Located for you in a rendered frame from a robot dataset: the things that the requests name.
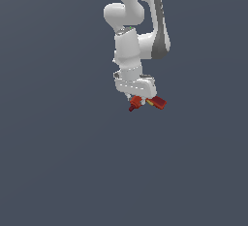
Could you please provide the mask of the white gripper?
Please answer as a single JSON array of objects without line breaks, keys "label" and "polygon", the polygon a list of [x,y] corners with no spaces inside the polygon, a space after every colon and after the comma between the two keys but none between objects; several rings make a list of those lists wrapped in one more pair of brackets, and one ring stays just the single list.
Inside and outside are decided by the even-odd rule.
[{"label": "white gripper", "polygon": [[128,101],[132,99],[131,95],[136,95],[144,97],[140,101],[140,103],[144,105],[146,103],[146,98],[153,98],[157,95],[155,79],[153,77],[140,75],[135,81],[125,81],[120,77],[120,72],[115,72],[113,77],[116,89],[119,92],[128,94]]}]

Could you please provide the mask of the red and yellow toy tool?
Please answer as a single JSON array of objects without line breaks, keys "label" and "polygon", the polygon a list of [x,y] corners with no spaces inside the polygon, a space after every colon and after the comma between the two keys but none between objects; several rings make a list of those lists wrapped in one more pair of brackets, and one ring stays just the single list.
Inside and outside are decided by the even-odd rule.
[{"label": "red and yellow toy tool", "polygon": [[[131,101],[130,101],[130,108],[129,111],[132,112],[134,109],[139,109],[142,104],[140,103],[141,97],[139,96],[134,96]],[[158,96],[155,96],[151,99],[146,98],[146,103],[148,103],[150,106],[154,106],[155,108],[162,110],[165,105],[166,101]]]}]

